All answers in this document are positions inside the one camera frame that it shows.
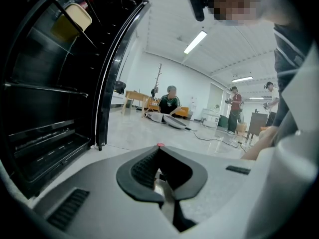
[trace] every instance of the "black rack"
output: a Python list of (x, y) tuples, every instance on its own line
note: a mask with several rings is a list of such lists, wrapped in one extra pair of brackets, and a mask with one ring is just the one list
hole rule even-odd
[[(66, 11), (70, 3), (82, 6), (92, 18), (84, 31)], [(121, 48), (124, 54), (138, 24), (134, 17), (145, 4), (143, 0), (16, 2), (22, 9), (6, 31), (9, 45), (1, 61), (0, 158), (26, 197), (37, 194), (99, 138), (96, 123), (108, 119), (102, 108), (111, 101), (104, 89), (114, 87), (109, 74), (117, 74), (119, 66), (111, 68), (108, 61), (115, 53), (121, 59), (116, 50)], [(52, 32), (61, 15), (79, 33), (73, 41)], [(103, 139), (107, 132), (102, 128), (107, 128), (97, 128)]]

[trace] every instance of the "white wall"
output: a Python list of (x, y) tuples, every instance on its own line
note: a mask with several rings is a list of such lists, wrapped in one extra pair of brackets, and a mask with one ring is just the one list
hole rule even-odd
[(250, 125), (251, 113), (254, 113), (255, 109), (257, 109), (257, 111), (259, 111), (259, 113), (261, 113), (261, 114), (269, 114), (268, 111), (266, 111), (264, 109), (262, 103), (245, 102), (243, 113), (244, 113), (244, 122), (247, 123), (247, 129), (246, 129), (247, 131), (248, 131), (249, 125)]
[[(134, 36), (132, 37), (128, 48), (125, 51), (125, 54), (123, 56), (123, 60), (120, 64), (120, 69), (117, 75), (117, 81), (122, 81), (124, 83), (126, 83), (126, 88), (125, 90), (128, 90), (128, 78), (129, 78), (129, 74), (132, 70), (132, 68), (136, 67), (136, 64), (138, 63), (138, 61), (141, 58), (143, 52), (143, 48), (142, 48), (142, 40), (141, 38), (136, 38), (135, 33)], [(125, 99), (125, 94), (120, 95), (118, 93), (113, 92), (113, 96), (111, 99), (111, 104), (120, 104), (122, 105)]]
[[(156, 97), (160, 98), (167, 94), (167, 87), (175, 85), (182, 106), (189, 107), (191, 97), (197, 98), (194, 118), (200, 120), (202, 109), (207, 108), (212, 79), (186, 66), (159, 56), (142, 53), (137, 63), (131, 67), (126, 90), (140, 90), (141, 93), (150, 96), (160, 63), (162, 63), (162, 74), (159, 76), (159, 92)], [(139, 102), (135, 101), (134, 105), (138, 106)]]
[(219, 108), (216, 110), (220, 111), (222, 96), (223, 96), (223, 90), (217, 87), (215, 84), (211, 83), (207, 108), (214, 109), (216, 105), (219, 105)]
[(225, 100), (230, 99), (230, 97), (231, 97), (230, 93), (228, 93), (228, 90), (225, 89), (223, 91), (222, 103), (220, 108), (220, 115), (223, 115), (225, 117), (228, 117), (230, 113), (230, 105), (226, 104)]

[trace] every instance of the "wooden table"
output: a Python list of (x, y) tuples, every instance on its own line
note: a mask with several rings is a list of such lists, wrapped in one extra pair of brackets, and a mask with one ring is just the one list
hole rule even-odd
[(147, 98), (149, 98), (148, 95), (145, 95), (145, 94), (142, 94), (142, 93), (138, 93), (138, 92), (135, 92), (135, 91), (126, 90), (125, 97), (126, 97), (126, 99), (124, 101), (124, 105), (123, 105), (121, 113), (124, 114), (125, 107), (126, 107), (126, 104), (128, 102), (128, 99), (132, 99), (133, 101), (134, 100), (139, 100), (139, 101), (143, 102), (143, 106), (142, 106), (142, 118), (143, 118), (145, 101), (146, 101)]

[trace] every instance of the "camera operator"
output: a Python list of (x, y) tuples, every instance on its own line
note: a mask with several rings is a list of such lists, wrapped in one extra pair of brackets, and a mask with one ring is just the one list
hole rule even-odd
[(268, 89), (271, 92), (272, 96), (271, 102), (269, 104), (265, 103), (265, 108), (270, 108), (266, 126), (271, 126), (274, 122), (278, 110), (279, 91), (277, 88), (274, 87), (274, 84), (272, 82), (267, 82), (265, 85), (265, 89)]
[(226, 130), (226, 132), (229, 134), (235, 134), (242, 99), (241, 95), (238, 93), (237, 87), (232, 87), (230, 91), (234, 93), (234, 96), (232, 99), (225, 101), (227, 104), (231, 105), (230, 114), (228, 118), (228, 129)]

